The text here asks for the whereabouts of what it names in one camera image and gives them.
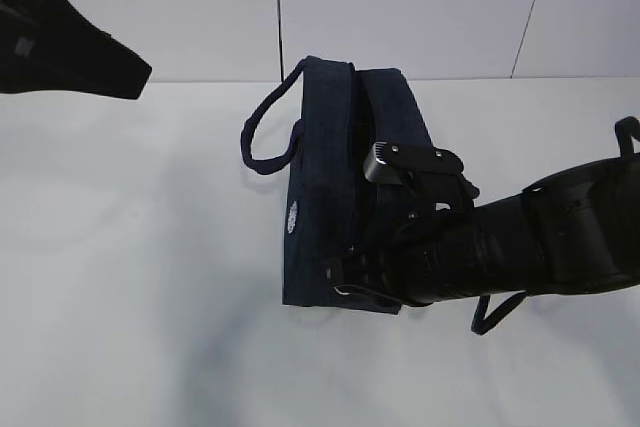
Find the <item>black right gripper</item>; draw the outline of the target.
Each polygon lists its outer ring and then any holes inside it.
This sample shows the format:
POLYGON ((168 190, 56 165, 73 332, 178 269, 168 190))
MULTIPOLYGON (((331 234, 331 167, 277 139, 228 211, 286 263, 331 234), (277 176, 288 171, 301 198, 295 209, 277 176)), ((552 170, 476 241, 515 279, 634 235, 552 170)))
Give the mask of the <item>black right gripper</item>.
POLYGON ((352 247, 319 262, 329 286, 343 296, 359 296, 376 305, 424 305, 411 294, 418 284, 412 279, 424 226, 401 226, 375 238, 370 244, 352 247))

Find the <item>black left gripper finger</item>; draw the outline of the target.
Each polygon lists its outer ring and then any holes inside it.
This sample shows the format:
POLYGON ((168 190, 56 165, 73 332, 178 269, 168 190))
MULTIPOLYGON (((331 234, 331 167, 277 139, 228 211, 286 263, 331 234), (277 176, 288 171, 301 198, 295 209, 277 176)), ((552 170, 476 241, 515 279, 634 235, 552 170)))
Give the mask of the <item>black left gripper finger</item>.
POLYGON ((1 0, 1 92, 140 97, 152 67, 68 0, 1 0))

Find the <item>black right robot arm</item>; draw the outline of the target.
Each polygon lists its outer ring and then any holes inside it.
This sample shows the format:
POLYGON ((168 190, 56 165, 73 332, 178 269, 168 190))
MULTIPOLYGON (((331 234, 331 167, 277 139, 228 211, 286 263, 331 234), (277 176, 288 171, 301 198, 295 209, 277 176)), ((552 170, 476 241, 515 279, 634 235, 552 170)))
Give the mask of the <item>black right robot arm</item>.
POLYGON ((451 151, 375 144, 375 184, 407 189, 416 205, 373 243, 328 260, 344 295, 423 307, 503 292, 583 295, 639 281, 639 158, 625 154, 548 176, 476 206, 479 192, 451 151))

